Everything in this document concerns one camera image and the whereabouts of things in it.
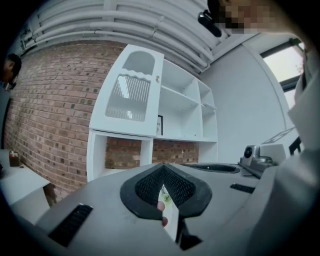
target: ceiling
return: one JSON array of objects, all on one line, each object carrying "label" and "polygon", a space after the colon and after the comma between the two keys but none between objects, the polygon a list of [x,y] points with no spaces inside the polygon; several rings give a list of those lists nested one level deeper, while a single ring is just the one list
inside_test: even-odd
[{"label": "ceiling", "polygon": [[253,35],[216,38],[197,17],[207,0],[49,0],[25,24],[21,53],[74,41],[111,40],[147,47],[193,74]]}]

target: small box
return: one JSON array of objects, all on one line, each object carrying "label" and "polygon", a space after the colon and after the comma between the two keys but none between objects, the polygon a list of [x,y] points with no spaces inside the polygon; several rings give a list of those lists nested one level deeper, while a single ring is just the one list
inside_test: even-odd
[{"label": "small box", "polygon": [[10,163],[10,167],[20,166],[18,152],[13,152],[13,151],[9,152],[9,163]]}]

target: black vent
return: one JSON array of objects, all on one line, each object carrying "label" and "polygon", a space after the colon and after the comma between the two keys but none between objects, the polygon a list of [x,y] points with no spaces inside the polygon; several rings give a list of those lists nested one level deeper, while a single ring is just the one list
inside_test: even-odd
[{"label": "black vent", "polygon": [[93,208],[79,204],[49,235],[58,244],[67,247]]},{"label": "black vent", "polygon": [[240,184],[232,184],[230,186],[230,188],[232,188],[234,190],[239,190],[239,191],[242,191],[242,192],[246,192],[246,193],[249,193],[249,194],[252,194],[255,191],[254,187],[244,186],[244,185],[240,185]]}]

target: white wall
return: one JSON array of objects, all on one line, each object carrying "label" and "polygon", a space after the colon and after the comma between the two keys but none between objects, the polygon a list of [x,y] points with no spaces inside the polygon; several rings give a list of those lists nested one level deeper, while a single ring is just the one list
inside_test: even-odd
[{"label": "white wall", "polygon": [[292,124],[280,84],[263,59],[243,45],[202,74],[217,107],[218,162],[237,163],[248,145],[259,145]]}]

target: black rubber gasket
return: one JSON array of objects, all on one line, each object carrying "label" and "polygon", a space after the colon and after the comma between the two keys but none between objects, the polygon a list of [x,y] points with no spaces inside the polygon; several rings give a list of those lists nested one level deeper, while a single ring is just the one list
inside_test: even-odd
[{"label": "black rubber gasket", "polygon": [[163,184],[183,219],[201,215],[212,198],[212,191],[203,180],[172,165],[158,164],[123,183],[122,203],[139,218],[162,220],[157,205]]}]

